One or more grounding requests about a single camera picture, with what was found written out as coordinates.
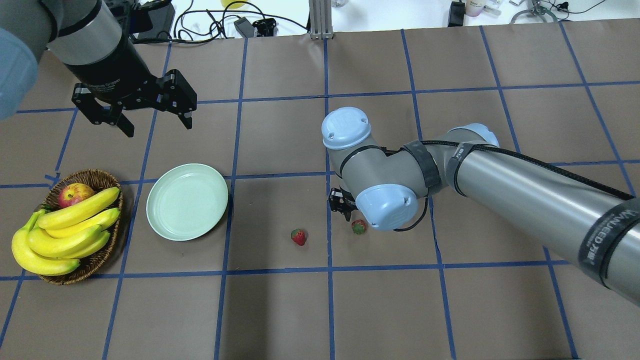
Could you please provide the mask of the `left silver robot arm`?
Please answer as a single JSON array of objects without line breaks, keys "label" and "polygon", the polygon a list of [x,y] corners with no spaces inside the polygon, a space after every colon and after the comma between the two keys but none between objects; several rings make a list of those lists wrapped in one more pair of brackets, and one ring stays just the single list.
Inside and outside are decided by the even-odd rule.
[{"label": "left silver robot arm", "polygon": [[50,51],[78,79],[71,102],[92,124],[131,138],[124,112],[154,109],[193,126],[196,91],[176,69],[153,75],[103,0],[3,0],[0,32],[2,120],[16,114]]}]

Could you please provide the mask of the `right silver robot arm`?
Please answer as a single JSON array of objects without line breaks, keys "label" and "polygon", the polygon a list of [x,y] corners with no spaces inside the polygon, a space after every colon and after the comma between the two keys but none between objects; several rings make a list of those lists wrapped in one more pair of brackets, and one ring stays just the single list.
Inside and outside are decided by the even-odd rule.
[{"label": "right silver robot arm", "polygon": [[401,231],[419,199],[450,188],[639,304],[638,197],[501,148],[480,123],[392,151],[375,141],[365,112],[341,107],[325,116],[321,132],[340,180],[327,200],[346,220],[359,211],[371,228]]}]

